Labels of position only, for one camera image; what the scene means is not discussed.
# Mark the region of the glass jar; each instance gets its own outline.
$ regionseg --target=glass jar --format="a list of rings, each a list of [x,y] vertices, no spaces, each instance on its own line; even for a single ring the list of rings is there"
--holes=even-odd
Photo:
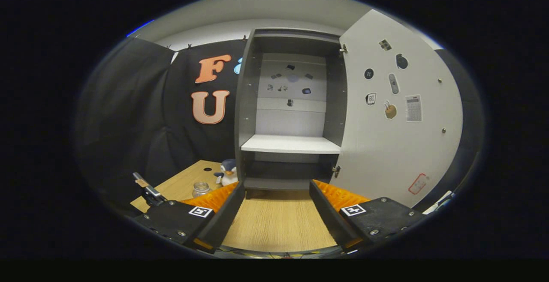
[[[210,192],[210,186],[208,186],[205,182],[199,182],[194,184],[194,191],[193,191],[193,198],[197,198],[199,196],[202,196],[208,192]]]

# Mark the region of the orange letter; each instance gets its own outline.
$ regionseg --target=orange letter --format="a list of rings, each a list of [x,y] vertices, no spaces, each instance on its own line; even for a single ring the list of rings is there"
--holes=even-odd
[[[196,121],[203,124],[216,124],[225,117],[225,100],[229,91],[218,90],[214,91],[212,95],[215,97],[215,114],[212,116],[208,116],[205,112],[204,103],[208,96],[206,91],[198,91],[190,95],[193,98],[193,115]]]
[[[198,79],[194,81],[196,84],[205,83],[206,81],[213,81],[217,78],[217,75],[214,75],[214,70],[217,73],[220,73],[223,70],[223,61],[226,63],[231,61],[231,55],[223,55],[218,57],[206,58],[200,60],[200,75]]]

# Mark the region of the wooden table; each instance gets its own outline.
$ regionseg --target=wooden table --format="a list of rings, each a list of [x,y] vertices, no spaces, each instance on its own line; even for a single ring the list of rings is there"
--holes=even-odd
[[[186,200],[192,198],[195,182],[207,182],[212,190],[221,188],[214,176],[220,167],[220,162],[198,161],[155,188],[169,200]],[[131,205],[142,212],[149,209],[141,196]],[[307,191],[276,191],[243,200],[223,245],[250,251],[299,252],[337,244]]]

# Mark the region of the black fabric backdrop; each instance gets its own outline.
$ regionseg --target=black fabric backdrop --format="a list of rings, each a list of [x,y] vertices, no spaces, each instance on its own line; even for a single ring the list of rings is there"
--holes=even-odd
[[[246,42],[232,40],[216,42],[179,51],[173,61],[166,80],[163,97],[163,110],[170,151],[180,170],[200,159],[223,161],[235,157],[235,101],[238,74],[235,67],[243,56]],[[223,69],[214,71],[217,78],[213,81],[196,84],[200,75],[200,60],[230,55],[231,60],[223,63]],[[225,116],[217,124],[202,124],[193,116],[191,94],[206,91],[205,113],[214,114],[215,100],[212,93],[227,90]]]
[[[75,144],[83,175],[115,210],[133,216],[129,203],[140,195],[132,177],[151,185],[169,179],[200,159],[235,157],[234,125],[238,64],[245,41],[217,42],[174,51],[127,38],[98,65],[81,93]],[[229,54],[217,79],[201,84],[202,59]],[[206,114],[215,112],[216,90],[228,90],[225,116],[202,124],[193,116],[194,91],[206,91]]]

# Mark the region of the red sticker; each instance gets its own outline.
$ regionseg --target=red sticker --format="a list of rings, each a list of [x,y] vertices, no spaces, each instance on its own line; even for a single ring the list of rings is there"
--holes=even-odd
[[[408,191],[410,191],[414,195],[418,194],[421,189],[423,189],[423,187],[427,185],[428,180],[429,177],[427,177],[425,174],[419,174],[416,181],[414,181],[414,183],[408,188]]]

